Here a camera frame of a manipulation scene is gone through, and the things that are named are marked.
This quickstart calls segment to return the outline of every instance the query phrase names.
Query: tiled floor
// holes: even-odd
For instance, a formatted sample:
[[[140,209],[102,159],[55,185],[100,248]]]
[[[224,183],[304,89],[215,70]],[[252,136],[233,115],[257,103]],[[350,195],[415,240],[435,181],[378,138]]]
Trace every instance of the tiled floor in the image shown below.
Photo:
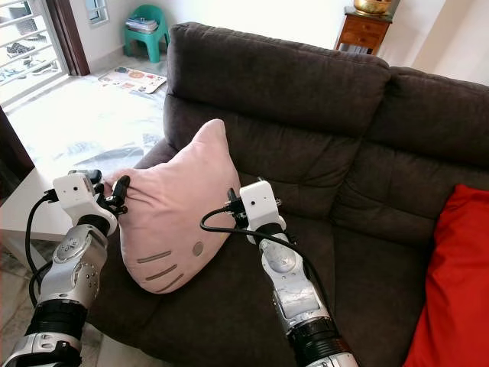
[[[167,75],[166,55],[150,63],[121,57],[113,67]],[[166,83],[152,94],[102,86],[93,75],[71,76],[56,89],[8,112],[8,119],[34,163],[54,177],[71,169],[109,174],[132,167],[163,137]]]
[[[114,67],[132,67],[166,76],[166,57],[152,64],[144,58],[122,57]],[[104,70],[86,77],[70,77],[56,89],[13,110],[9,119],[38,167],[58,170],[98,168],[104,174],[131,167],[163,136],[166,84],[152,95],[101,87]],[[37,242],[49,258],[56,244]],[[0,262],[0,360],[10,354],[24,335],[33,307],[28,297],[31,273],[2,250]],[[168,364],[103,336],[86,325],[82,337],[84,367],[164,367]]]

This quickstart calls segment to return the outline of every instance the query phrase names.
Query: window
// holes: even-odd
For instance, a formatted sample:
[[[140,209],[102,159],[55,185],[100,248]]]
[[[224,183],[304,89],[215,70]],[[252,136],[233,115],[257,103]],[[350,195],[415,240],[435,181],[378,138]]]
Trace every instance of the window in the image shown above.
[[[85,0],[85,6],[91,24],[107,20],[105,0]]]

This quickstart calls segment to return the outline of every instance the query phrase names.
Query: sofa armrest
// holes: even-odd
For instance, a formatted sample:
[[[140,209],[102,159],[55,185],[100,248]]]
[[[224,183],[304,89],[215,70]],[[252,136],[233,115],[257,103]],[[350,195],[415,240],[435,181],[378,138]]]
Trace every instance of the sofa armrest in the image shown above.
[[[149,168],[160,163],[167,163],[178,153],[178,150],[172,147],[168,141],[161,139],[152,149],[134,166],[134,168]]]

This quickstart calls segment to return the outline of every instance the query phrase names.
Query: gold bowl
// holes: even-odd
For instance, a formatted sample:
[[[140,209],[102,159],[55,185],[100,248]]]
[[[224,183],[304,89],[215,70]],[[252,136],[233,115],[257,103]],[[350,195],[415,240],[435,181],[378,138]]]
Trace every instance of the gold bowl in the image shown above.
[[[392,0],[355,0],[353,5],[360,13],[382,15],[389,7]]]

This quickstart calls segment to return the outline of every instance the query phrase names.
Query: sofa seam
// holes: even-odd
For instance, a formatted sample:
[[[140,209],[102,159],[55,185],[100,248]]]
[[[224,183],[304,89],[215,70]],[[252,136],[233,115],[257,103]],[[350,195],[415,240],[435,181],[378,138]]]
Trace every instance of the sofa seam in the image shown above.
[[[419,216],[419,217],[421,217],[421,218],[423,218],[423,219],[427,219],[427,220],[432,220],[432,221],[433,221],[433,220],[436,220],[436,219],[433,219],[433,218],[429,218],[428,216],[426,216],[426,214],[416,214],[416,213],[410,212],[410,211],[408,211],[408,210],[398,208],[398,207],[396,207],[396,206],[391,206],[391,204],[390,204],[390,203],[384,203],[384,202],[382,202],[382,201],[381,201],[381,200],[379,200],[379,199],[374,199],[373,197],[370,197],[370,196],[368,196],[368,195],[364,195],[364,194],[363,194],[363,193],[361,193],[360,191],[358,191],[358,190],[354,189],[354,188],[351,186],[351,184],[350,184],[350,183],[349,183],[347,180],[345,180],[345,185],[346,185],[346,186],[348,186],[348,188],[349,188],[351,191],[353,191],[354,193],[356,193],[356,194],[358,194],[358,195],[360,195],[360,196],[364,197],[365,199],[369,199],[369,200],[374,201],[375,203],[380,204],[380,205],[381,205],[383,208],[394,209],[394,210],[397,210],[397,211],[399,211],[399,212],[402,212],[402,213],[407,213],[407,214],[410,214],[411,216]],[[341,204],[341,205],[343,205],[343,206],[347,206],[347,207],[349,207],[349,208],[353,208],[353,209],[355,209],[355,207],[354,207],[354,206],[349,206],[348,204],[345,204],[345,203],[343,203],[343,204]]]
[[[372,129],[372,126],[374,125],[374,121],[375,121],[375,118],[379,112],[379,110],[381,109],[381,106],[382,106],[382,103],[384,102],[385,100],[385,96],[386,96],[386,88],[388,86],[389,83],[391,83],[392,81],[392,69],[390,67],[388,67],[388,71],[389,71],[389,79],[386,80],[386,82],[384,83],[384,87],[382,89],[382,98],[380,98],[378,104],[377,104],[377,107],[375,108],[374,112],[372,113],[372,116],[371,116],[371,119],[368,123],[368,125],[365,127],[364,131],[362,132],[362,134],[360,134],[357,139],[358,139],[358,146],[357,146],[357,150],[353,156],[353,159],[351,160],[351,163],[348,167],[348,170],[346,172],[346,175],[345,175],[345,179],[343,180],[343,182],[340,184],[339,188],[338,188],[338,192],[335,196],[335,199],[333,200],[333,203],[331,205],[331,209],[329,210],[329,217],[331,218],[331,221],[334,222],[334,219],[332,218],[332,215],[333,215],[333,211],[335,210],[335,207],[336,207],[336,203],[338,201],[338,198],[339,198],[339,195],[340,195],[340,191],[342,189],[342,186],[343,186],[343,183],[346,183],[347,180],[348,180],[348,176],[351,172],[351,170],[353,169],[354,165],[355,165],[355,162],[357,160],[357,157],[359,155],[359,152],[361,150],[361,147],[362,145],[366,142],[366,141],[369,141],[368,140],[368,132]]]
[[[184,101],[184,102],[189,102],[189,103],[195,103],[195,104],[198,104],[198,105],[204,105],[206,107],[211,107],[213,109],[218,109],[220,111],[228,112],[228,113],[231,113],[233,115],[239,115],[239,116],[244,117],[244,118],[247,118],[247,119],[258,120],[258,122],[266,122],[267,124],[285,126],[287,128],[292,128],[292,129],[296,129],[296,130],[300,130],[300,131],[313,132],[313,133],[321,134],[321,135],[328,135],[328,136],[331,136],[333,138],[344,138],[344,139],[351,139],[352,141],[357,141],[359,139],[359,137],[363,134],[363,132],[359,132],[356,135],[348,135],[348,134],[346,134],[344,132],[337,132],[337,131],[334,131],[334,130],[324,131],[324,130],[319,130],[317,128],[310,128],[309,126],[306,127],[306,128],[301,128],[300,126],[294,125],[293,123],[280,122],[280,120],[272,119],[272,118],[269,118],[269,117],[266,117],[266,116],[262,116],[262,115],[251,115],[251,114],[248,114],[248,113],[245,113],[245,112],[236,112],[234,110],[230,110],[228,107],[221,107],[221,106],[212,105],[209,102],[203,102],[203,101],[200,101],[198,99],[194,99],[193,97],[189,98],[187,96],[184,96],[184,97],[177,96],[177,95],[175,95],[173,93],[170,93],[170,92],[168,92],[166,94],[166,96],[173,97],[174,99],[178,99],[179,101]]]
[[[185,28],[185,29],[188,29],[188,30],[192,30],[191,27],[189,27],[188,24],[176,24],[174,25],[175,28]],[[229,29],[229,31],[231,31],[230,34],[223,34],[223,33],[219,33],[217,30],[218,29],[227,29],[227,28],[221,28],[221,27],[212,27],[212,28],[208,28],[204,31],[204,33],[213,33],[213,34],[220,34],[220,35],[223,35],[223,36],[230,36],[230,37],[235,37],[235,38],[240,38],[242,40],[246,40],[246,41],[254,41],[254,42],[260,42],[262,44],[269,44],[269,45],[273,45],[273,46],[277,46],[279,48],[282,48],[284,50],[293,50],[293,51],[299,51],[299,52],[303,52],[305,54],[311,54],[311,55],[316,55],[316,56],[323,56],[323,57],[326,57],[328,59],[331,59],[331,60],[342,60],[342,61],[346,61],[346,62],[349,62],[349,63],[357,63],[357,64],[363,64],[363,65],[368,65],[370,67],[379,67],[383,70],[386,70],[387,72],[389,72],[390,74],[390,66],[385,62],[386,65],[380,65],[380,64],[373,64],[373,63],[370,63],[370,62],[367,62],[367,61],[357,61],[357,60],[349,60],[348,58],[346,57],[343,57],[341,55],[341,51],[337,51],[337,50],[330,50],[330,49],[327,49],[327,48],[322,48],[322,47],[317,47],[317,46],[313,46],[313,47],[317,47],[321,50],[328,50],[328,51],[331,51],[331,52],[334,52],[335,54],[339,55],[339,57],[336,59],[336,58],[333,58],[331,57],[330,55],[325,55],[325,54],[321,54],[321,53],[316,53],[316,52],[313,52],[311,50],[301,50],[301,49],[292,49],[292,48],[288,48],[284,45],[281,45],[281,44],[275,44],[273,42],[270,42],[270,41],[265,41],[265,40],[250,40],[249,38],[246,38],[246,37],[242,37],[240,35],[237,35],[237,34],[234,34],[238,31],[233,31],[231,29]],[[255,36],[258,36],[258,37],[265,37],[265,36],[261,36],[259,34],[253,34]],[[284,41],[284,42],[293,42],[293,41],[287,41],[287,40],[281,40],[280,38],[273,38],[273,39],[277,39],[279,41]],[[295,44],[299,44],[299,45],[306,45],[306,44],[303,44],[303,43],[300,43],[300,42],[293,42]]]
[[[424,251],[428,250],[428,246],[422,247],[422,246],[418,246],[418,245],[409,245],[405,242],[398,242],[398,241],[392,240],[392,239],[385,239],[385,238],[379,237],[378,235],[373,235],[373,234],[366,233],[366,232],[360,232],[358,229],[354,229],[354,228],[351,228],[348,226],[341,226],[339,224],[333,224],[332,225],[333,241],[334,241],[334,236],[335,236],[334,235],[335,227],[349,231],[349,232],[353,232],[353,233],[358,234],[358,235],[364,235],[365,237],[371,237],[373,239],[380,239],[381,241],[384,241],[384,242],[392,242],[392,243],[395,243],[397,245],[407,247],[407,248],[411,248],[412,250],[416,250],[416,251],[420,251],[420,252],[424,252]]]
[[[247,171],[243,171],[241,168],[238,168],[236,167],[236,170],[239,172],[239,173],[242,173],[242,174],[247,174],[248,176],[255,176],[257,177],[256,174],[252,174],[250,172],[247,172]],[[304,183],[297,183],[297,182],[286,182],[286,181],[282,181],[282,180],[277,180],[277,179],[274,179],[274,178],[267,178],[265,177],[266,180],[270,180],[274,183],[277,183],[277,184],[283,184],[283,185],[291,185],[291,186],[301,186],[301,187],[312,187],[312,188],[315,188],[315,189],[329,189],[329,188],[334,188],[334,186],[316,186],[316,185],[307,185],[307,184],[304,184]]]
[[[462,161],[457,161],[453,158],[435,156],[435,155],[431,155],[431,154],[427,154],[427,153],[422,153],[419,151],[410,151],[404,147],[396,147],[390,143],[386,143],[385,141],[380,141],[380,140],[375,140],[375,139],[370,139],[370,138],[366,138],[364,140],[364,143],[370,144],[370,145],[381,146],[383,148],[391,149],[393,151],[399,151],[400,153],[403,153],[403,154],[416,155],[420,158],[423,158],[423,159],[426,159],[429,161],[438,161],[438,162],[441,162],[443,164],[450,164],[452,166],[456,166],[456,167],[460,167],[460,168],[466,168],[466,169],[469,168],[469,169],[474,170],[474,171],[480,171],[481,173],[489,174],[489,167],[481,167],[481,166],[478,166],[474,163],[466,163],[466,162],[462,162]]]
[[[300,184],[303,182],[304,178],[309,174],[309,172],[317,165],[317,163],[320,161],[321,158],[323,158],[324,154],[328,150],[329,146],[331,145],[331,140],[332,137],[330,136],[326,146],[321,150],[321,152],[318,154],[316,159],[311,163],[311,165],[306,169],[306,172],[302,175],[302,177],[299,179]]]
[[[445,84],[445,85],[449,85],[449,86],[462,87],[462,88],[466,89],[467,91],[474,93],[474,94],[477,94],[477,95],[480,95],[481,93],[478,92],[477,90],[474,90],[474,88],[476,86],[480,86],[480,87],[484,87],[484,88],[489,89],[489,87],[485,86],[484,84],[469,82],[467,80],[454,80],[451,78],[447,78],[445,76],[431,74],[431,73],[423,73],[423,75],[418,75],[415,73],[413,73],[413,74],[408,74],[405,72],[397,73],[396,71],[394,71],[392,74],[393,74],[393,76],[401,76],[401,77],[407,76],[409,78],[417,78],[417,79],[421,79],[421,80],[428,79],[428,80],[431,80],[435,83]],[[470,86],[465,85],[465,83],[472,83],[474,85],[472,87],[470,87]]]

